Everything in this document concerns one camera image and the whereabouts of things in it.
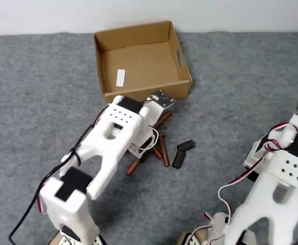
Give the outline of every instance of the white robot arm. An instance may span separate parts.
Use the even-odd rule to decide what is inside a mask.
[[[75,149],[76,154],[60,169],[60,179],[50,177],[46,181],[40,197],[55,228],[68,233],[66,237],[70,239],[66,244],[92,245],[99,239],[99,228],[88,211],[88,199],[99,198],[127,150],[141,158],[154,146],[158,132],[151,125],[173,103],[162,91],[144,102],[116,96]],[[96,155],[102,156],[102,162],[94,178],[77,169],[80,162]]]
[[[256,245],[255,235],[248,228],[266,217],[269,219],[268,244],[291,245],[298,223],[298,106],[289,122],[273,127],[254,143],[244,166],[248,171],[225,187],[255,172],[258,177],[249,195],[232,216],[229,204],[221,199],[226,202],[229,214],[217,213],[210,218],[209,226],[205,227],[208,236],[202,244]],[[280,202],[273,199],[278,186],[286,189]],[[185,245],[191,244],[191,239],[192,235]]]

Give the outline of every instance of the gray carpet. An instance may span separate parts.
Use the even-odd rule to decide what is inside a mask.
[[[298,98],[298,33],[180,33],[194,86],[163,127],[171,158],[194,139],[180,170],[151,156],[133,176],[130,154],[91,212],[108,244],[175,244],[184,229],[204,225],[205,211],[226,212],[219,186],[244,169],[253,141],[290,119]],[[0,244],[28,206],[41,178],[104,107],[92,36],[0,37]],[[98,159],[82,169],[95,174]],[[223,193],[233,207],[244,180]],[[266,244],[267,220],[254,225]],[[17,244],[47,244],[56,233],[33,208]],[[298,226],[294,233],[298,238]]]

